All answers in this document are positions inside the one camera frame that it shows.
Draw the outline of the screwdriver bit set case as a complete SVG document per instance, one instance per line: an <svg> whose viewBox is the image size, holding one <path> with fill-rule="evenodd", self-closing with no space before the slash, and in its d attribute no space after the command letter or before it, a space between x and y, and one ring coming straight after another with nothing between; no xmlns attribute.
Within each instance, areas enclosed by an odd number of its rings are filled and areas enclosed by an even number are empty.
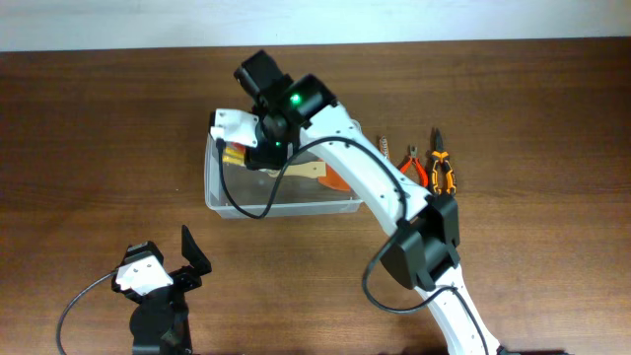
<svg viewBox="0 0 631 355"><path fill-rule="evenodd" d="M232 145L227 145L222 153L222 161L226 164L244 167L245 150Z"/></svg>

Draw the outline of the wooden handled orange scraper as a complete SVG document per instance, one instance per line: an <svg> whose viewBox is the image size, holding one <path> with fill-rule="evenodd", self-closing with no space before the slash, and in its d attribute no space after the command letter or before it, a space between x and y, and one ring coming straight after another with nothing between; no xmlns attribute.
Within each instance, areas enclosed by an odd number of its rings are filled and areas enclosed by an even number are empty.
<svg viewBox="0 0 631 355"><path fill-rule="evenodd" d="M292 165L285 171L285 176L316 179L318 183L334 190L350 190L350 186L323 161Z"/></svg>

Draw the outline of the clear plastic container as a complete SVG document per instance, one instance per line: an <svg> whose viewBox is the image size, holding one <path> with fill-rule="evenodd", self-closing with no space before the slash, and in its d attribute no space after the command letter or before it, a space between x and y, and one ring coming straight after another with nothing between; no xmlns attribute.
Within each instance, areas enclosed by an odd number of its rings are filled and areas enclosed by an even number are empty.
<svg viewBox="0 0 631 355"><path fill-rule="evenodd" d="M243 209L252 215L263 212L275 178L226 163L219 166L215 141L207 138L204 164L206 205L223 219L242 219ZM271 217L356 212L362 200L354 191L328 188L307 177L283 176L267 214Z"/></svg>

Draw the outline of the socket bit rail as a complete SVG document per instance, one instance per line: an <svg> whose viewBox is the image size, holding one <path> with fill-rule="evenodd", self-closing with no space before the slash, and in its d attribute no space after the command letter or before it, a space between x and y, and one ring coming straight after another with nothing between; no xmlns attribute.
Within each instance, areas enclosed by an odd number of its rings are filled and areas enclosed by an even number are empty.
<svg viewBox="0 0 631 355"><path fill-rule="evenodd" d="M380 152L385 156L385 158L390 160L388 142L384 135L382 135L379 139L379 148Z"/></svg>

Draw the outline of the red handled cutters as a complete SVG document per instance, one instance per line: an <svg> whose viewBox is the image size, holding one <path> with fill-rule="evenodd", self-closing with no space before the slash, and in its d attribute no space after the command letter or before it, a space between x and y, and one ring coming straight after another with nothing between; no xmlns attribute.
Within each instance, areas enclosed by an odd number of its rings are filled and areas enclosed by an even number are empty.
<svg viewBox="0 0 631 355"><path fill-rule="evenodd" d="M408 147L408 155L398 169L405 175L411 167L414 168L417 176L419 177L419 184L423 187L427 187L429 184L429 178L425 168L420 163L418 149L413 145Z"/></svg>

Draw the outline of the orange black long-nose pliers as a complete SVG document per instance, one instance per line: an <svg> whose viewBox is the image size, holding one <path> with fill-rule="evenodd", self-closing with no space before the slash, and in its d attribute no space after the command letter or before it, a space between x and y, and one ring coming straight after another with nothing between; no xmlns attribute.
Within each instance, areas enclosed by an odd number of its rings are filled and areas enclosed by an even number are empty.
<svg viewBox="0 0 631 355"><path fill-rule="evenodd" d="M433 128L431 152L429 154L429 189L434 195L448 194L454 196L457 183L454 168L450 161L450 154L444 147L444 141L439 128Z"/></svg>

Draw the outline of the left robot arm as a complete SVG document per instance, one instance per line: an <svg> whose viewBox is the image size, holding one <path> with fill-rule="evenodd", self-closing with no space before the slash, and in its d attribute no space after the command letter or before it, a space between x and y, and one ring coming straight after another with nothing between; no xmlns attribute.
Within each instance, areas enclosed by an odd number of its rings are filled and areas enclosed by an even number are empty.
<svg viewBox="0 0 631 355"><path fill-rule="evenodd" d="M172 272L152 241L129 247L114 271L111 290L137 304L129 321L132 352L187 355L193 352L185 294L202 286L212 272L189 229L181 227L181 255L188 264Z"/></svg>

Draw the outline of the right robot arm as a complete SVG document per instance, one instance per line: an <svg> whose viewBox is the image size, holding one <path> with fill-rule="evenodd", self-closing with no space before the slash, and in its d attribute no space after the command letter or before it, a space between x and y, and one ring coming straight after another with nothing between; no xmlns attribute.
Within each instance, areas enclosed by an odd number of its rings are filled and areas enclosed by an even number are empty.
<svg viewBox="0 0 631 355"><path fill-rule="evenodd" d="M367 204L387 236L367 264L367 281L382 264L402 287L419 294L407 315L430 310L452 354L500 354L504 348L483 323L463 281L456 200L406 177L356 127L343 104L314 75L295 81L260 50L235 71L253 99L254 127L245 165L285 173L304 153L322 159Z"/></svg>

